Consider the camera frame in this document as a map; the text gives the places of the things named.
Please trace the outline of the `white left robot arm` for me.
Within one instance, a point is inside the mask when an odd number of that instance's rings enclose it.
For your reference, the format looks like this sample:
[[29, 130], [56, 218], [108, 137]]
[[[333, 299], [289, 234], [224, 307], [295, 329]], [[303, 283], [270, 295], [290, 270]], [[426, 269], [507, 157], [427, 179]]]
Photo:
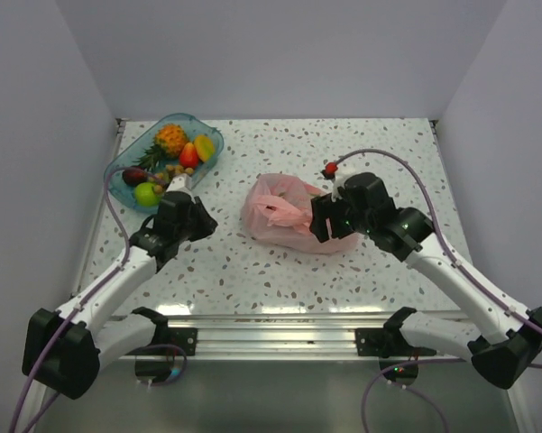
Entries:
[[75, 400], [113, 361], [144, 348], [163, 352], [173, 338], [161, 313], [140, 307], [111, 322], [118, 307], [178, 254], [185, 242], [212, 235], [217, 223], [200, 198], [186, 190], [168, 192], [152, 226], [132, 234], [117, 264], [75, 299], [30, 318], [22, 371], [29, 379]]

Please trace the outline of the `pink plastic bag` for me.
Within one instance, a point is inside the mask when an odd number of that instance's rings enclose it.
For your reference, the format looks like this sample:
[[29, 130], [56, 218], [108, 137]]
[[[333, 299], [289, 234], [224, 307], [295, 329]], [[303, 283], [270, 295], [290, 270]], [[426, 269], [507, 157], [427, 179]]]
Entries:
[[302, 253], [334, 254], [355, 249], [358, 235], [319, 242], [310, 232], [311, 200], [324, 195], [321, 189], [298, 177], [262, 174], [255, 181], [241, 211], [243, 227], [255, 240], [288, 247]]

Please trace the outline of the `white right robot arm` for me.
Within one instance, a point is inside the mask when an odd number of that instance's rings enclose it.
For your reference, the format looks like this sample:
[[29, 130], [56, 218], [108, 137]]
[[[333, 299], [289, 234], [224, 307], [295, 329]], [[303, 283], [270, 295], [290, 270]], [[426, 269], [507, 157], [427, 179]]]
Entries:
[[372, 339], [379, 357], [424, 349], [470, 363], [490, 384], [508, 390], [542, 351], [542, 307], [529, 309], [474, 269], [413, 207], [397, 207], [382, 179], [371, 172], [323, 176], [331, 193], [313, 198], [311, 233], [321, 243], [360, 234], [433, 282], [468, 317], [457, 323], [414, 308], [396, 311]]

